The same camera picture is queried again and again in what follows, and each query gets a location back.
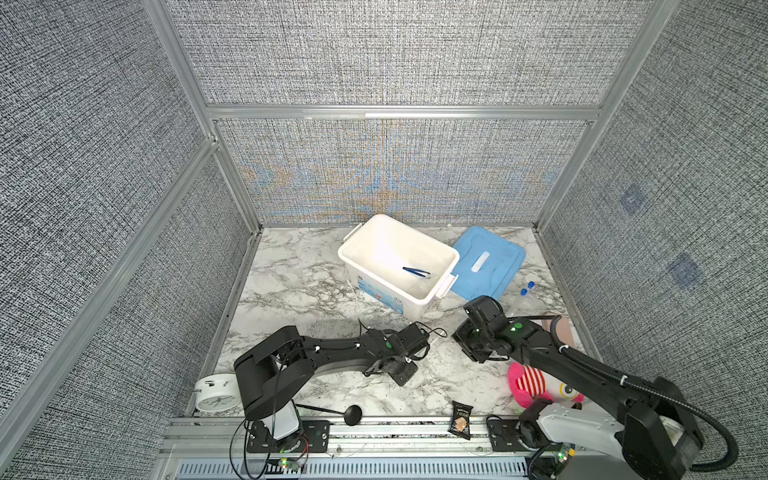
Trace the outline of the blue capped test tube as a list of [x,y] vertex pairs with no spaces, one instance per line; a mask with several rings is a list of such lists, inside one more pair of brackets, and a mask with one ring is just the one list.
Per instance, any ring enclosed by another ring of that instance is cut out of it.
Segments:
[[525,301],[528,298],[528,293],[529,293],[529,290],[527,288],[523,288],[520,291],[520,293],[516,296],[509,310],[510,317],[515,317],[519,315],[519,311],[521,307],[524,305]]
[[532,291],[535,289],[536,283],[534,281],[529,281],[524,288],[521,289],[521,296],[522,297],[530,297],[532,294]]

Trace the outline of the blue plastic tweezers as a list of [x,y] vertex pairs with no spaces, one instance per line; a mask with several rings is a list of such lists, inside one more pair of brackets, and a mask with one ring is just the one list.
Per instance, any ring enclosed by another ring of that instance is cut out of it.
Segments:
[[421,278],[429,278],[431,276],[431,273],[429,271],[426,271],[423,269],[404,266],[403,270]]

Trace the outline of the white plastic storage bin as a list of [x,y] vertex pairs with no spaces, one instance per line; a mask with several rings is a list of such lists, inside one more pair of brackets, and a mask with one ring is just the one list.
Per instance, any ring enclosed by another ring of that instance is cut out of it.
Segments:
[[[342,240],[338,256],[353,286],[411,322],[451,290],[460,258],[453,247],[385,214],[357,225]],[[404,266],[431,276],[415,276]]]

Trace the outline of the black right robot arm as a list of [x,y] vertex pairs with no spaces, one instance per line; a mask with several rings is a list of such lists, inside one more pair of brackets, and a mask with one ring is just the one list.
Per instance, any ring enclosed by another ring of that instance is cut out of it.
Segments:
[[537,398],[518,418],[517,437],[526,448],[585,447],[624,461],[643,479],[718,472],[737,461],[735,436],[689,404],[674,383],[626,374],[567,345],[556,333],[559,316],[543,328],[543,316],[509,317],[489,296],[469,301],[464,311],[467,318],[453,338],[471,360],[485,363],[498,353],[563,381],[604,411],[566,409]]

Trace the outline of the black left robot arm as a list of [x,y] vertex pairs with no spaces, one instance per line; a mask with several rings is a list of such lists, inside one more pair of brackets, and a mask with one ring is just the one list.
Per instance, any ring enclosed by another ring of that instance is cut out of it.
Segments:
[[303,422],[302,409],[342,417],[356,426],[363,411],[351,405],[343,411],[297,404],[295,395],[315,376],[359,372],[366,377],[385,374],[405,385],[417,363],[430,351],[430,336],[446,335],[418,322],[400,331],[359,327],[352,338],[320,339],[302,335],[294,325],[280,328],[241,355],[234,372],[244,411],[240,464],[232,463],[240,479],[265,479],[280,471],[302,474],[311,453],[327,451],[330,423]]

